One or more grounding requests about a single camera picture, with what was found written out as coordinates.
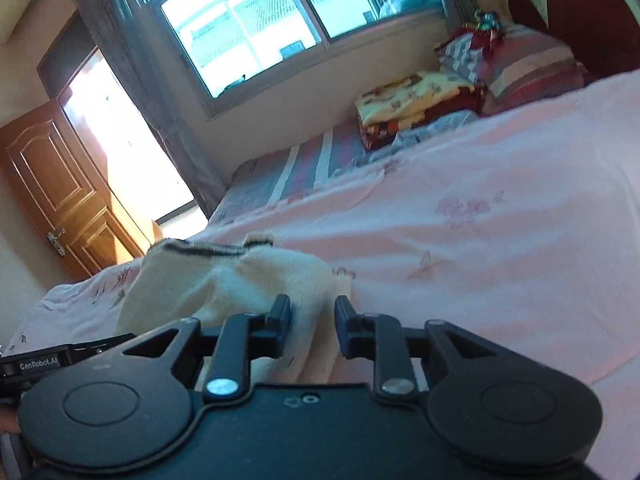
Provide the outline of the crumpled light blue garment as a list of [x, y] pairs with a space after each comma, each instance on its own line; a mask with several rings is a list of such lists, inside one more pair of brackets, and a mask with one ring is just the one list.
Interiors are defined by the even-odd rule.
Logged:
[[408, 150], [408, 148], [413, 148], [418, 144], [437, 138], [438, 136], [443, 136], [445, 133], [459, 130], [479, 119], [480, 116], [472, 110], [459, 110], [458, 112], [442, 116], [426, 126], [401, 131], [396, 134], [395, 140], [393, 140], [390, 145], [355, 158], [354, 166], [362, 167], [373, 164], [386, 157], [395, 155], [400, 151]]

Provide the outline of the teal bedding outside window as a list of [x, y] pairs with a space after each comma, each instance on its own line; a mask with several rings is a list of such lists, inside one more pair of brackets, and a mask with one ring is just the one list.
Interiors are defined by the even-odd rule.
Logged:
[[381, 6], [378, 16], [390, 18], [393, 15], [422, 12], [427, 10], [442, 10], [442, 0], [387, 0]]

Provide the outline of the red heart-shaped headboard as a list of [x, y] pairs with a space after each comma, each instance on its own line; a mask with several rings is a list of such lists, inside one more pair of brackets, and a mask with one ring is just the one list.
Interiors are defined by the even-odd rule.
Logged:
[[506, 0], [514, 22], [568, 44], [593, 78], [639, 68], [639, 0]]

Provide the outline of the cream striped knitted sweater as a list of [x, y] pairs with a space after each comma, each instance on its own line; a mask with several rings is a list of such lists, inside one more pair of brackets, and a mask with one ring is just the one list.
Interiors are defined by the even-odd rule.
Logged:
[[291, 300], [293, 321], [283, 356], [260, 358], [253, 382], [323, 384], [338, 358], [334, 302], [352, 276], [314, 255], [250, 234], [239, 246], [168, 238], [152, 246], [120, 309], [117, 333], [142, 335], [180, 318], [221, 326], [241, 313], [265, 314], [277, 296]]

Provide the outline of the red patterned cloth bundle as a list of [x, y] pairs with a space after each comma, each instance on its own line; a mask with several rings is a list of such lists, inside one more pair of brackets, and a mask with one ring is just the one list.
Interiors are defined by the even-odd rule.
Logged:
[[436, 44], [434, 51], [439, 53], [445, 50], [454, 40], [466, 35], [471, 36], [471, 50], [481, 50], [484, 58], [490, 58], [495, 50], [503, 45], [506, 31], [497, 11], [486, 12], [477, 9], [474, 12], [472, 21], [457, 27], [446, 41]]

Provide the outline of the yellow red folded blanket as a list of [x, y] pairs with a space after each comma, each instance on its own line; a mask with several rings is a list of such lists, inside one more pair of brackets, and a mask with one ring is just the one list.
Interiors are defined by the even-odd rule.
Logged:
[[448, 114], [460, 110], [479, 113], [484, 102], [484, 88], [457, 74], [412, 73], [358, 96], [360, 139], [366, 151], [375, 151], [390, 145], [398, 133]]

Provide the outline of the pink floral bed quilt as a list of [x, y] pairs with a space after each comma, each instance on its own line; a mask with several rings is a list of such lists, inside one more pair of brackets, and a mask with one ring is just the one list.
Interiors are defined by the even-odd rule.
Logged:
[[[180, 318], [1, 404], [13, 479], [634, 479], [639, 76], [618, 75], [347, 170], [190, 238], [314, 255], [404, 328], [418, 397], [338, 345], [323, 384], [205, 402]], [[117, 333], [142, 259], [41, 300], [13, 355]]]

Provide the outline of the plaid striped pillow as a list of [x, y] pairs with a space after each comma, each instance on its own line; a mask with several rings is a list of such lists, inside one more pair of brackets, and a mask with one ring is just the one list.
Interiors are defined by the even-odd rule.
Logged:
[[587, 70], [563, 41], [523, 25], [506, 25], [502, 44], [486, 55], [465, 32], [437, 51], [440, 66], [484, 89], [483, 114], [562, 96], [585, 87]]

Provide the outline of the sliding glass window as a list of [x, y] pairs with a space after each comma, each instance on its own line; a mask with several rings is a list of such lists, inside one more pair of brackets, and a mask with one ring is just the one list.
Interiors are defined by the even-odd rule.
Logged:
[[427, 10], [380, 18], [387, 0], [132, 0], [186, 66], [209, 117]]

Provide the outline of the grey left curtain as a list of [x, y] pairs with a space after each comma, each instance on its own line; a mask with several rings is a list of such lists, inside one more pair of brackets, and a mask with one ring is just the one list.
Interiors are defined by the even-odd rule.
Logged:
[[226, 187], [177, 102], [127, 0], [74, 0], [90, 35], [206, 217]]

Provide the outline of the striped purple bed sheet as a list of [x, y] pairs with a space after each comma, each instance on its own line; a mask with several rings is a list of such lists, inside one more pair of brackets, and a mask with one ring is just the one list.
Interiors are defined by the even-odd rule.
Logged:
[[364, 147], [354, 118], [313, 138], [244, 162], [209, 223], [225, 224], [242, 214], [325, 185], [334, 174], [376, 151]]

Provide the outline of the brown wooden door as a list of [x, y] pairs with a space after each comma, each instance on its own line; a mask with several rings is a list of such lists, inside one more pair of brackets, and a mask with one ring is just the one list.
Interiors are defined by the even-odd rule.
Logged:
[[[143, 228], [122, 206], [68, 121], [47, 102], [1, 128], [1, 168], [39, 235], [70, 276], [82, 281], [142, 257], [160, 229]], [[66, 256], [47, 232], [66, 229]]]

